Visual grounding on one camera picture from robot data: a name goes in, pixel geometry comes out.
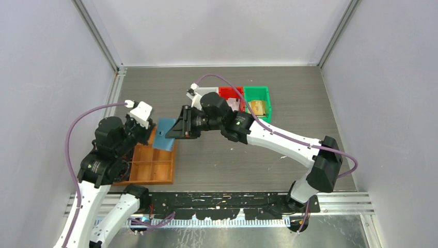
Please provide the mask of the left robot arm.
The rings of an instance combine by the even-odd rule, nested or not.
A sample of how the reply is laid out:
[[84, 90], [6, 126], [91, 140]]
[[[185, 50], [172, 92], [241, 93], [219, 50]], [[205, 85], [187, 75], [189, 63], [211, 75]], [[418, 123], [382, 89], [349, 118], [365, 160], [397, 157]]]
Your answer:
[[147, 145], [154, 127], [150, 118], [141, 125], [129, 116], [125, 122], [115, 116], [99, 122], [93, 149], [82, 160], [77, 175], [80, 192], [55, 247], [107, 247], [132, 214], [149, 210], [149, 190], [130, 184], [113, 209], [95, 224], [112, 184], [128, 167], [126, 155], [138, 143]]

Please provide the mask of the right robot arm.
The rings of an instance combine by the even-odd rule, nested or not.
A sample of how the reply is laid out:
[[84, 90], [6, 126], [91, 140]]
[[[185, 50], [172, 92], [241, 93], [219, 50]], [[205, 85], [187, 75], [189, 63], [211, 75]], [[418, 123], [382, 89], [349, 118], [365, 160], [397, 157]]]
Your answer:
[[255, 145], [281, 153], [308, 168], [295, 181], [287, 196], [287, 207], [300, 212], [316, 193], [331, 193], [342, 166], [337, 153], [337, 141], [326, 136], [323, 140], [299, 136], [276, 128], [252, 114], [234, 111], [224, 98], [215, 92], [196, 95], [192, 105], [182, 106], [176, 123], [166, 138], [196, 139], [203, 131], [219, 130], [232, 142]]

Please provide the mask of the pink white cards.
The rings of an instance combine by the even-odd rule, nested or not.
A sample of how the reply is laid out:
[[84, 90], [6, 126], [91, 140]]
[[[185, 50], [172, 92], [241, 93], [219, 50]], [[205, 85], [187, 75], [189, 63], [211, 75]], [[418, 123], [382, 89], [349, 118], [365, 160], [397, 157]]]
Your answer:
[[233, 111], [239, 111], [240, 110], [240, 99], [238, 98], [228, 98], [227, 104], [231, 107]]

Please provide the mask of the gold cards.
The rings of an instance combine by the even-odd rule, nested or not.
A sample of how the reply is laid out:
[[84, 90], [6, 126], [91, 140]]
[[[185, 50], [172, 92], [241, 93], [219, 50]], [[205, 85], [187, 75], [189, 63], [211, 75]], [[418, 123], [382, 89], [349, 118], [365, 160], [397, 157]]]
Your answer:
[[267, 110], [265, 107], [265, 101], [263, 100], [252, 100], [249, 102], [250, 109], [254, 112], [257, 117], [265, 117], [267, 115]]

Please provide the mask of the orange wooden divider tray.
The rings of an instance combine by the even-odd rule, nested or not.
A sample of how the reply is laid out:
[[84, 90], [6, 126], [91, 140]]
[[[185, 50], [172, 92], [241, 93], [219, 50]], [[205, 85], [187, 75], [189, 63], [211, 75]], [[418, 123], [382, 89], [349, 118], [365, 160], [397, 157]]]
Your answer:
[[156, 128], [149, 137], [148, 144], [138, 143], [133, 152], [130, 165], [130, 174], [127, 180], [115, 182], [114, 186], [128, 184], [164, 185], [174, 183], [176, 164], [176, 145], [172, 151], [153, 148]]

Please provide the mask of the white plastic bin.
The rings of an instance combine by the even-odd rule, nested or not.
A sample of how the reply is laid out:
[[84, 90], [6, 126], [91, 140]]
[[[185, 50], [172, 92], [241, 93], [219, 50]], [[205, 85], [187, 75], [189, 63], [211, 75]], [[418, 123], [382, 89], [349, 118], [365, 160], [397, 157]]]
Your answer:
[[216, 92], [218, 93], [218, 87], [198, 87], [195, 90], [196, 93], [198, 93], [201, 96], [204, 96], [210, 92]]

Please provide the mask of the red plastic bin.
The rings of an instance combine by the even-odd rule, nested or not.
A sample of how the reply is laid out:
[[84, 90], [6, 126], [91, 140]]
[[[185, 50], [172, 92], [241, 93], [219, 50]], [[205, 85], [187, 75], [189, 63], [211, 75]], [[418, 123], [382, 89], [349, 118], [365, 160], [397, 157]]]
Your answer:
[[241, 99], [240, 96], [244, 95], [243, 92], [243, 87], [236, 87], [236, 90], [232, 87], [219, 87], [218, 88], [218, 94], [224, 98], [225, 100], [227, 100], [228, 98], [238, 98], [240, 99], [241, 103], [240, 103], [240, 110], [239, 111], [245, 111], [245, 103], [243, 102], [243, 100]]

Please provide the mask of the green plastic bin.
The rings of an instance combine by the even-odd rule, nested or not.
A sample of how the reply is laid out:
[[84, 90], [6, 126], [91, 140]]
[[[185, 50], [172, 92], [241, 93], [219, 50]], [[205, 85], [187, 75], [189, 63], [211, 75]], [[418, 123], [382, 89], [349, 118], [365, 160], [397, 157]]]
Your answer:
[[270, 91], [267, 86], [244, 86], [244, 98], [257, 118], [267, 123], [272, 119]]

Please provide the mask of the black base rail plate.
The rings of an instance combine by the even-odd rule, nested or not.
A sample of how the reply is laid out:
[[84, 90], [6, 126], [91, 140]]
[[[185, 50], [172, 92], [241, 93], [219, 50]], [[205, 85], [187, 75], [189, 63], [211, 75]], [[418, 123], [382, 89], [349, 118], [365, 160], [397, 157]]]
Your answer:
[[156, 219], [175, 213], [175, 220], [233, 220], [240, 211], [245, 220], [279, 220], [301, 215], [305, 207], [293, 209], [286, 192], [151, 192], [148, 205], [137, 214]]

